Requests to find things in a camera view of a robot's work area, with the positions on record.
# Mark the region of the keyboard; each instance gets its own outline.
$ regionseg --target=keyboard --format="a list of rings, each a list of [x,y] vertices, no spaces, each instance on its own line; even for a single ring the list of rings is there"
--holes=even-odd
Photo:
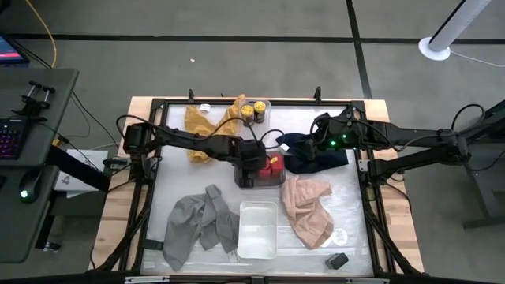
[[[28,130],[26,118],[0,118],[0,159],[18,159]]]

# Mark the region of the red object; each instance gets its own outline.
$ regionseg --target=red object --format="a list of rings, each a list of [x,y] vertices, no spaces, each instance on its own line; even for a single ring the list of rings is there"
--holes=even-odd
[[[265,167],[263,169],[258,170],[258,176],[260,179],[266,180],[271,176],[271,166],[270,161],[268,159],[265,160]]]
[[[278,177],[284,170],[284,155],[272,154],[270,157],[271,176]]]
[[[20,55],[16,52],[11,53],[0,53],[0,58],[12,58],[12,57],[20,57]]]

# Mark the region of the computer mouse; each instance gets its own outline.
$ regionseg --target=computer mouse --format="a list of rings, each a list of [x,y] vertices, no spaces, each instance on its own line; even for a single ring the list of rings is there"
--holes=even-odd
[[[41,169],[33,169],[24,174],[19,183],[19,197],[21,202],[30,204],[39,198],[41,180]]]

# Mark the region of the beige cloth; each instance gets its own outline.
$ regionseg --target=beige cloth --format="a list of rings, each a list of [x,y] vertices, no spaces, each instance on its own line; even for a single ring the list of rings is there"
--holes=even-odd
[[[235,99],[234,104],[228,107],[226,113],[218,125],[213,125],[210,123],[205,116],[203,116],[196,106],[186,107],[186,114],[184,116],[184,126],[185,130],[190,133],[198,133],[201,136],[208,136],[214,130],[223,123],[226,119],[240,117],[240,103],[245,99],[245,95],[242,94]],[[239,126],[242,121],[232,120],[227,122],[223,127],[221,127],[216,134],[221,135],[233,135],[236,136],[239,130]],[[207,154],[202,151],[188,151],[188,158],[191,162],[206,163],[211,160]]]
[[[289,178],[281,188],[287,218],[296,235],[308,249],[319,248],[333,232],[333,221],[319,201],[330,195],[331,186],[325,181]]]

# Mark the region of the yellow can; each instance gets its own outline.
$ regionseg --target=yellow can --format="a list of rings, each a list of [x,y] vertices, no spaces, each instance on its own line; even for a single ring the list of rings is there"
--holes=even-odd
[[[242,118],[244,118],[244,125],[251,125],[254,122],[254,109],[250,105],[245,105],[241,109]]]
[[[254,103],[254,121],[256,123],[263,123],[265,121],[265,110],[267,105],[262,101],[257,101]]]

